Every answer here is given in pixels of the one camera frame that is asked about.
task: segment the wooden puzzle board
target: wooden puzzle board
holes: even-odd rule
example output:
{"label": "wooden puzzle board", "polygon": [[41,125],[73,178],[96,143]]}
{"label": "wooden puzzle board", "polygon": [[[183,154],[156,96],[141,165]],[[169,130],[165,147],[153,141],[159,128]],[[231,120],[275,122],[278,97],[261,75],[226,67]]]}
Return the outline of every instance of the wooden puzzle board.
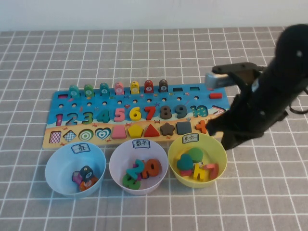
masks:
{"label": "wooden puzzle board", "polygon": [[[150,124],[160,133],[158,137],[147,137],[153,141],[173,141],[179,134],[177,129],[172,136],[163,136],[160,127],[168,122],[174,125],[178,122],[188,121],[192,132],[200,132],[195,126],[204,120],[205,123],[222,114],[229,108],[229,102],[224,89],[208,90],[204,84],[169,85],[168,92],[159,93],[158,86],[154,86],[153,93],[143,93],[144,87],[140,87],[140,94],[130,94],[130,88],[124,88],[124,95],[116,95],[114,89],[109,89],[109,96],[101,96],[99,89],[95,89],[95,96],[87,98],[82,90],[81,97],[73,99],[69,91],[55,92],[51,102],[48,123],[44,135],[43,148],[56,149],[70,142],[88,141],[96,145],[120,144],[131,137],[128,128],[139,125],[143,128],[142,137]],[[222,99],[209,99],[210,93],[222,93]],[[177,118],[175,108],[182,104],[187,108],[187,115]],[[148,112],[144,111],[147,106],[155,106],[155,114],[151,120],[146,120]],[[172,117],[162,119],[160,108],[169,106]],[[134,107],[140,107],[141,120],[130,120],[129,112]],[[125,120],[115,122],[117,108],[125,109]],[[108,123],[97,121],[102,110],[108,109],[110,120]],[[111,134],[115,125],[123,125],[126,130],[126,139],[112,139]]]}

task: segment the red triangle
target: red triangle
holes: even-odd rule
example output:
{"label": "red triangle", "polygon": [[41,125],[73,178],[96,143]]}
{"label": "red triangle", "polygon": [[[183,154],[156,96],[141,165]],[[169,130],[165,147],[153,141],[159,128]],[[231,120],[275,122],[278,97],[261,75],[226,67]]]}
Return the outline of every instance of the red triangle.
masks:
{"label": "red triangle", "polygon": [[154,137],[154,136],[159,136],[159,132],[154,128],[152,124],[150,124],[144,133],[144,137]]}

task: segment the pink square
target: pink square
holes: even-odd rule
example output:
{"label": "pink square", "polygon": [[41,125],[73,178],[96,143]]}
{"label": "pink square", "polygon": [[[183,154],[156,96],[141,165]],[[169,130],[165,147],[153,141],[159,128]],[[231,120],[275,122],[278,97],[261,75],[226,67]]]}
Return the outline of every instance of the pink square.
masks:
{"label": "pink square", "polygon": [[125,126],[124,125],[114,126],[114,129],[112,130],[111,138],[114,140],[125,139],[126,138]]}

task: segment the brown star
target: brown star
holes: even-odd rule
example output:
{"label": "brown star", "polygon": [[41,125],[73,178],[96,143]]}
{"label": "brown star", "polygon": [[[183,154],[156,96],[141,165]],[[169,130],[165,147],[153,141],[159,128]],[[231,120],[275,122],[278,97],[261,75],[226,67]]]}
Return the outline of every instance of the brown star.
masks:
{"label": "brown star", "polygon": [[170,125],[169,123],[165,123],[163,126],[160,127],[160,131],[162,132],[163,136],[173,136],[174,126]]}

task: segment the white wall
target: white wall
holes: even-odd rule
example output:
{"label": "white wall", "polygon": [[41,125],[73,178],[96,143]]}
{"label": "white wall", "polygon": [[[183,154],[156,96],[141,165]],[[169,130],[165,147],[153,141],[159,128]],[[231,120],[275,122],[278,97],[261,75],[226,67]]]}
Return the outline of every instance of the white wall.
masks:
{"label": "white wall", "polygon": [[0,31],[287,26],[308,0],[1,0]]}

